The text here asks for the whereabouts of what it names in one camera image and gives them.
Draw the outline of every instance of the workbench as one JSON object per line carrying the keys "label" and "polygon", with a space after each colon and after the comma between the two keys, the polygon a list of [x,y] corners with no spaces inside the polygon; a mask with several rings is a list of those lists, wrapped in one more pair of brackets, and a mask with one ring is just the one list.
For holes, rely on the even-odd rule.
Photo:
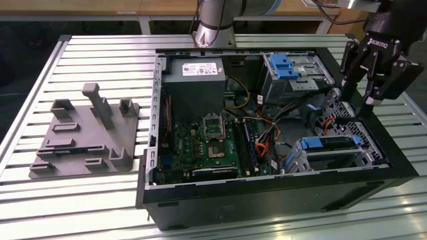
{"label": "workbench", "polygon": [[[326,47],[342,61],[345,35],[238,35],[241,48]],[[189,35],[62,37],[0,145],[0,239],[384,239],[427,232],[427,117],[404,94],[374,110],[421,177],[347,210],[159,231],[135,209],[139,157],[147,147],[155,49],[193,48]],[[98,82],[101,96],[141,105],[131,172],[63,180],[31,180],[55,99],[87,105],[81,90]]]}
{"label": "workbench", "polygon": [[[142,34],[151,34],[151,21],[191,21],[197,0],[2,0],[0,21],[139,21]],[[327,9],[334,18],[338,9]],[[269,16],[237,17],[237,21],[317,22],[318,34],[331,23],[302,0],[285,0]]]}

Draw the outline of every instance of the ram slot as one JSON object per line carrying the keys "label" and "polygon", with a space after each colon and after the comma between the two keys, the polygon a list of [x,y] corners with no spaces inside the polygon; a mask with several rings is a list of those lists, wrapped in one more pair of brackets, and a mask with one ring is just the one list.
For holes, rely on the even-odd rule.
{"label": "ram slot", "polygon": [[245,132],[246,132],[247,148],[249,148],[249,152],[250,152],[253,166],[254,166],[254,168],[258,168],[259,161],[257,159],[257,153],[255,153],[255,147],[254,147],[254,143],[253,143],[253,139],[251,139],[251,130],[250,130],[249,122],[246,122],[246,121],[242,122],[242,125],[245,127]]}
{"label": "ram slot", "polygon": [[241,171],[243,177],[250,177],[254,172],[251,163],[251,154],[247,148],[246,131],[239,122],[233,123],[233,135],[235,150],[239,157]]}

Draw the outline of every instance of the gray plastic holder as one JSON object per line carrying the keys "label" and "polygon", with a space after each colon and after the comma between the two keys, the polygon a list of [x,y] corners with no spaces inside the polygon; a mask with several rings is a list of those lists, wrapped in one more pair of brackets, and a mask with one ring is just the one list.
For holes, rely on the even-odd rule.
{"label": "gray plastic holder", "polygon": [[55,100],[54,119],[30,166],[30,178],[77,177],[133,169],[141,106],[130,99],[110,105],[99,91],[98,83],[85,84],[82,93],[93,105],[74,106],[69,99]]}

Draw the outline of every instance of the aluminum work table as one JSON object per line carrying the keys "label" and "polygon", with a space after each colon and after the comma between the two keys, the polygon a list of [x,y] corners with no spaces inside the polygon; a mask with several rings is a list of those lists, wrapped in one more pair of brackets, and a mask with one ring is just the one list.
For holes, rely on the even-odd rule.
{"label": "aluminum work table", "polygon": [[[245,48],[327,47],[342,61],[345,35],[238,35]],[[101,96],[141,105],[135,155],[147,146],[155,49],[193,48],[189,35],[73,36],[54,49],[0,145],[0,239],[413,239],[427,237],[427,117],[406,94],[376,108],[421,177],[347,210],[162,232],[135,209],[139,159],[125,174],[31,180],[55,99],[87,105],[81,90],[98,82]]]}

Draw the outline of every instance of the barcode sticker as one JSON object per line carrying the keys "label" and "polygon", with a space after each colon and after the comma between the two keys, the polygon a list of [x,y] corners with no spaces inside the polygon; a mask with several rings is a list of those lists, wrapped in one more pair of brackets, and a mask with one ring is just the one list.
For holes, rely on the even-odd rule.
{"label": "barcode sticker", "polygon": [[278,170],[278,163],[274,160],[271,160],[271,166],[273,166],[274,169]]}
{"label": "barcode sticker", "polygon": [[295,72],[306,72],[303,67],[294,67]]}
{"label": "barcode sticker", "polygon": [[265,100],[265,97],[262,95],[258,95],[257,96],[257,103],[263,105],[263,100]]}
{"label": "barcode sticker", "polygon": [[218,75],[218,68],[215,62],[207,63],[185,63],[182,65],[183,76]]}

